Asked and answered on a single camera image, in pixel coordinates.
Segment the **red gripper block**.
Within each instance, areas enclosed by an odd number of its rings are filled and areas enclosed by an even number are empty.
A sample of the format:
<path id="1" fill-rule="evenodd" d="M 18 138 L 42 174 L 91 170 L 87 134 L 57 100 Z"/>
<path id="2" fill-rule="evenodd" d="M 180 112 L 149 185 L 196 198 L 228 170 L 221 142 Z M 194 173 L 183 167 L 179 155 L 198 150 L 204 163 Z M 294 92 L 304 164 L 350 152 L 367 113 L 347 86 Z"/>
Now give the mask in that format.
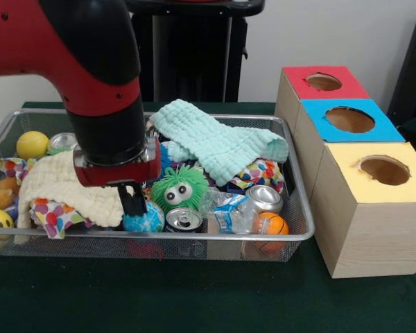
<path id="1" fill-rule="evenodd" d="M 142 182 L 158 178 L 161 172 L 161 152 L 157 138 L 146 140 L 144 151 L 125 164 L 115 166 L 99 166 L 88 162 L 83 150 L 76 146 L 73 150 L 73 166 L 77 178 L 84 187 L 114 187 L 118 185 L 118 193 L 125 215 L 145 214 L 146 202 L 142 192 Z M 133 195 L 126 189 L 132 183 Z"/>

